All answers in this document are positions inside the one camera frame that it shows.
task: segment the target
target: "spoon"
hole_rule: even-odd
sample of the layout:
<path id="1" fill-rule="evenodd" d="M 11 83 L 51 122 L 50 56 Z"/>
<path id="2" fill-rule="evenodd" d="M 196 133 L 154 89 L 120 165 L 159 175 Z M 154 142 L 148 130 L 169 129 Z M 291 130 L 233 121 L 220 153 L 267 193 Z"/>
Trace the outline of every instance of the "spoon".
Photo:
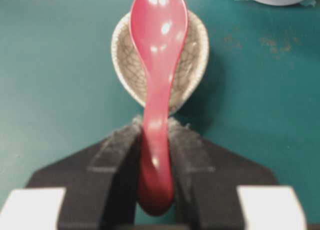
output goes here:
<path id="1" fill-rule="evenodd" d="M 147 89 L 138 202 L 151 215 L 164 213 L 174 199 L 168 111 L 171 85 L 187 31 L 184 0 L 134 1 L 130 34 L 144 67 Z"/>

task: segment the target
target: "white pad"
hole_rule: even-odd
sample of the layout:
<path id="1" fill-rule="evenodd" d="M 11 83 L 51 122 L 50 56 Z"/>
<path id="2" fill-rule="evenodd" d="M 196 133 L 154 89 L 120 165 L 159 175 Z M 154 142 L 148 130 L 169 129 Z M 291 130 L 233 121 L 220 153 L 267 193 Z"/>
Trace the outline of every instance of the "white pad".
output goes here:
<path id="1" fill-rule="evenodd" d="M 1 230 L 57 230 L 57 220 L 66 189 L 13 190 L 0 212 Z"/>
<path id="2" fill-rule="evenodd" d="M 290 186 L 238 186 L 246 230 L 307 230 L 299 200 Z"/>

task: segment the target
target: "small dish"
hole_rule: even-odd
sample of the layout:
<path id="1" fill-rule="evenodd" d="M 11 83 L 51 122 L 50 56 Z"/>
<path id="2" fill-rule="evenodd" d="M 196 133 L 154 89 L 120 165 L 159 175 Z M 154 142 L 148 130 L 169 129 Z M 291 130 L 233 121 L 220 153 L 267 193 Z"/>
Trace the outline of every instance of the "small dish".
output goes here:
<path id="1" fill-rule="evenodd" d="M 185 45 L 175 72 L 169 112 L 173 114 L 186 102 L 200 83 L 209 59 L 209 38 L 202 21 L 188 11 L 189 27 Z M 142 106 L 146 99 L 146 78 L 129 30 L 130 13 L 117 24 L 111 41 L 115 72 L 129 94 Z"/>

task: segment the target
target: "green tabletop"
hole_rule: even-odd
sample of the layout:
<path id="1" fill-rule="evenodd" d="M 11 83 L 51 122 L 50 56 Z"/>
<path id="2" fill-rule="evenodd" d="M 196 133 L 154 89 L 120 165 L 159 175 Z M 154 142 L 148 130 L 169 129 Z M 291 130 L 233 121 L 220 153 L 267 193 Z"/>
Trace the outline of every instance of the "green tabletop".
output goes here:
<path id="1" fill-rule="evenodd" d="M 36 169 L 143 113 L 110 53 L 132 1 L 0 0 L 0 205 Z M 272 169 L 320 221 L 320 5 L 186 2 L 211 54 L 177 119 Z M 173 221 L 173 210 L 151 218 L 138 208 L 137 223 Z"/>

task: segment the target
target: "teal table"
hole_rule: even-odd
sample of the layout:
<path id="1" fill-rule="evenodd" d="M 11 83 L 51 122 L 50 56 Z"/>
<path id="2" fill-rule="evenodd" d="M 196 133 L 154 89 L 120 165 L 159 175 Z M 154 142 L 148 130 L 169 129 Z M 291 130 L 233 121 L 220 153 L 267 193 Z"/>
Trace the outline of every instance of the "teal table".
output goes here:
<path id="1" fill-rule="evenodd" d="M 143 113 L 110 54 L 132 1 L 0 0 L 0 205 L 36 169 Z M 320 221 L 320 4 L 186 1 L 211 54 L 177 119 L 272 169 Z M 173 210 L 151 218 L 138 208 L 137 223 L 173 221 Z"/>

